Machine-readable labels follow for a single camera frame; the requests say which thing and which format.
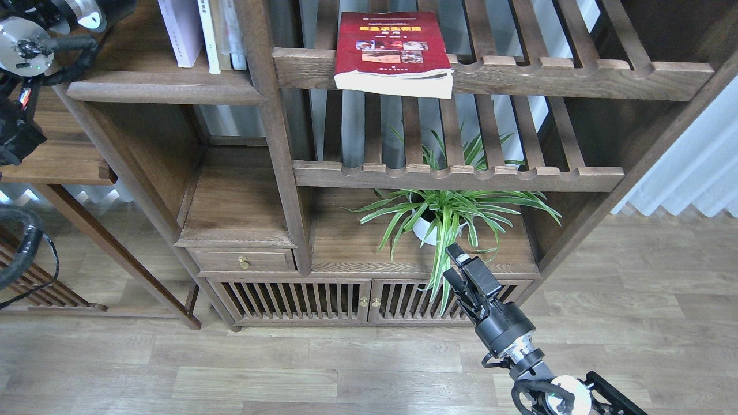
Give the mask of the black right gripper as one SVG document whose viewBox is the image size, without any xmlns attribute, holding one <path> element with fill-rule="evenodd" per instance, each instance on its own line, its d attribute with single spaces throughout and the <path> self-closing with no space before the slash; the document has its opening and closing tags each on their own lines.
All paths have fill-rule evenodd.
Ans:
<svg viewBox="0 0 738 415">
<path fill-rule="evenodd" d="M 519 337 L 535 331 L 535 325 L 516 304 L 500 302 L 502 286 L 480 258 L 469 257 L 456 243 L 445 251 L 458 270 L 448 269 L 443 275 L 489 352 L 498 358 Z"/>
</svg>

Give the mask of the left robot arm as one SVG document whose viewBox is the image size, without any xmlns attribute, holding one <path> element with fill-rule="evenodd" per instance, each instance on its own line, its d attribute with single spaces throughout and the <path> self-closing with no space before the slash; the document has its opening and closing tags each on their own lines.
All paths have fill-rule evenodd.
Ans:
<svg viewBox="0 0 738 415">
<path fill-rule="evenodd" d="M 3 1 L 1 163 L 17 166 L 47 140 L 34 116 L 40 89 L 79 79 L 100 52 L 98 32 L 135 1 Z"/>
</svg>

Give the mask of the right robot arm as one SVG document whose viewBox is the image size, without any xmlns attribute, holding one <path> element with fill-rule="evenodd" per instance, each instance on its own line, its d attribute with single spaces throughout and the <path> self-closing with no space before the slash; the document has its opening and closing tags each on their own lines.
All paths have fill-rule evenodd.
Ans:
<svg viewBox="0 0 738 415">
<path fill-rule="evenodd" d="M 482 365 L 503 368 L 514 381 L 511 398 L 522 414 L 642 414 L 643 410 L 594 371 L 585 380 L 556 376 L 532 345 L 535 325 L 514 302 L 498 299 L 502 289 L 480 258 L 469 257 L 457 244 L 446 247 L 458 268 L 445 278 L 458 304 L 475 326 L 488 354 Z"/>
</svg>

